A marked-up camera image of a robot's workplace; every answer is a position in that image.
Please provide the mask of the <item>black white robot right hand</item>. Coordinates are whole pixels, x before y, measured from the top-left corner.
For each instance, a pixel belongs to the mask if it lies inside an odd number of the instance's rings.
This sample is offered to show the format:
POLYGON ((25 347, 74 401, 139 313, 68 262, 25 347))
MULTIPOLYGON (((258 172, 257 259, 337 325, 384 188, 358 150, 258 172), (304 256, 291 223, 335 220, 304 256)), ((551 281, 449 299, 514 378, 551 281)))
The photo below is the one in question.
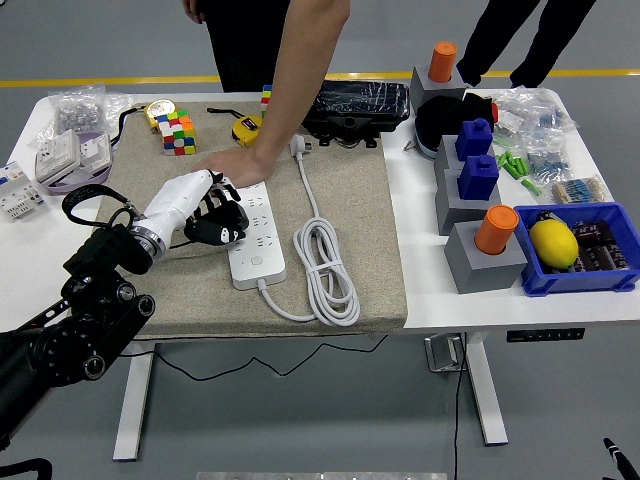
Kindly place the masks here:
POLYGON ((624 480, 639 480, 638 471, 619 447, 608 437, 603 439, 603 444, 616 465, 617 470, 622 475, 622 478, 624 480))

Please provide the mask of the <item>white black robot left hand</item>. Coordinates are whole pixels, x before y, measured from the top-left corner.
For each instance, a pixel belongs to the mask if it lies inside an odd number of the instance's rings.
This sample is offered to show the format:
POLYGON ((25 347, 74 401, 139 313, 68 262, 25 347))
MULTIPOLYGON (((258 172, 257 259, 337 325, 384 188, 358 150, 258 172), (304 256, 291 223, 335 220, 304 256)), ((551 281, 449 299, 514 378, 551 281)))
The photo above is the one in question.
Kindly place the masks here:
POLYGON ((177 230, 191 242, 230 244, 245 238, 249 225, 240 200, 222 173, 199 170, 185 174, 165 182, 131 233, 153 255, 170 248, 177 230))

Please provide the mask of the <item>person's left hand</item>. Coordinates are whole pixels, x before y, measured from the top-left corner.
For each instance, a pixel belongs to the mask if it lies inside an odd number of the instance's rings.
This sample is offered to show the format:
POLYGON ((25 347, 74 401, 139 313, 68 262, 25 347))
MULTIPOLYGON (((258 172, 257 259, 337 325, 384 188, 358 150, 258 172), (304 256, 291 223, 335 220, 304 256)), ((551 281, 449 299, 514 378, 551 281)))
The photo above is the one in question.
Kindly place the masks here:
POLYGON ((272 173, 277 157, 258 148, 231 148, 209 154, 192 167, 193 171, 211 170, 223 173, 237 188, 252 186, 266 180, 272 173))

